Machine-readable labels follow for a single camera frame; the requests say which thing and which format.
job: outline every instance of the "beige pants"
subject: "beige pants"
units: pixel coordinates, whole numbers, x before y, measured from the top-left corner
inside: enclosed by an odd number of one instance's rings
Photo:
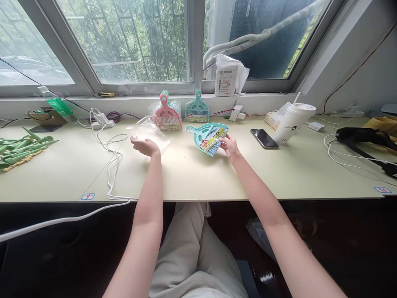
[[[205,217],[208,203],[177,203],[160,248],[150,298],[247,297],[228,248]]]

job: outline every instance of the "window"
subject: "window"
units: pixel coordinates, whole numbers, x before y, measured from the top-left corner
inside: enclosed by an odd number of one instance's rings
[[[0,57],[64,96],[211,94],[218,53],[250,68],[243,92],[289,92],[342,2],[3,0]],[[13,95],[39,94],[0,61]]]
[[[102,84],[189,82],[183,0],[58,0]]]
[[[17,0],[0,2],[0,57],[42,84],[74,84]],[[36,85],[0,61],[0,85]]]

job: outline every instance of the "dustpan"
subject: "dustpan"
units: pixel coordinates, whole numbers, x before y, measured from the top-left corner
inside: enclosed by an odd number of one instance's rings
[[[210,110],[205,102],[201,100],[201,90],[196,91],[196,100],[186,107],[186,122],[208,122],[210,120]]]
[[[182,128],[182,120],[179,113],[168,105],[168,92],[164,90],[160,94],[161,108],[153,118],[153,122],[162,130],[179,130]]]
[[[203,143],[207,137],[211,136],[214,132],[216,132],[219,128],[223,128],[226,133],[229,131],[229,127],[225,124],[221,123],[207,123],[203,124],[198,128],[195,128],[191,125],[186,126],[186,131],[194,134],[194,143],[196,146],[203,152],[207,153],[210,156],[214,156],[217,150],[219,149],[221,141],[218,141],[215,145],[213,145],[208,151],[205,151],[200,145]]]

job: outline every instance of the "straw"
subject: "straw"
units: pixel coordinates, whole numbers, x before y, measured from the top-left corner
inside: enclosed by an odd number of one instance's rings
[[[294,104],[297,102],[299,95],[301,95],[301,93],[300,93],[300,92],[298,92],[298,95],[295,97],[295,100],[294,100],[294,103],[293,103],[293,105],[294,105]]]

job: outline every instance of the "pink dustpan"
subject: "pink dustpan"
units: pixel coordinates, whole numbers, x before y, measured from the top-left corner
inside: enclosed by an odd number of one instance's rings
[[[153,122],[161,129],[179,130],[182,128],[182,119],[178,112],[169,107],[166,93],[160,94],[161,108],[155,114]]]

